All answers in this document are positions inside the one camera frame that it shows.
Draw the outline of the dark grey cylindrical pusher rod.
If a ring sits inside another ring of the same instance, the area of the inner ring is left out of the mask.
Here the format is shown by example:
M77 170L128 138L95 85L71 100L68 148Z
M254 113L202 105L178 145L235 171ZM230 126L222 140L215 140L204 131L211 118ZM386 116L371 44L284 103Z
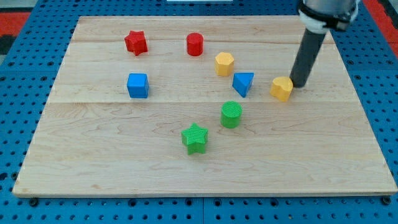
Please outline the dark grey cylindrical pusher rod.
M307 83L326 34L316 34L305 29L297 52L290 79L295 88L302 88Z

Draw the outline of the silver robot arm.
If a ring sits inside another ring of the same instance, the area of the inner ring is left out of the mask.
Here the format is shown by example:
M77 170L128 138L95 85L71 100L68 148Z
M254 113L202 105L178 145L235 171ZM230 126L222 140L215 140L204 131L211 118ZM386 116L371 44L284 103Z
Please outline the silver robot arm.
M359 0L299 0L298 14L305 31L290 79L293 86L305 86L329 30L344 32L356 19Z

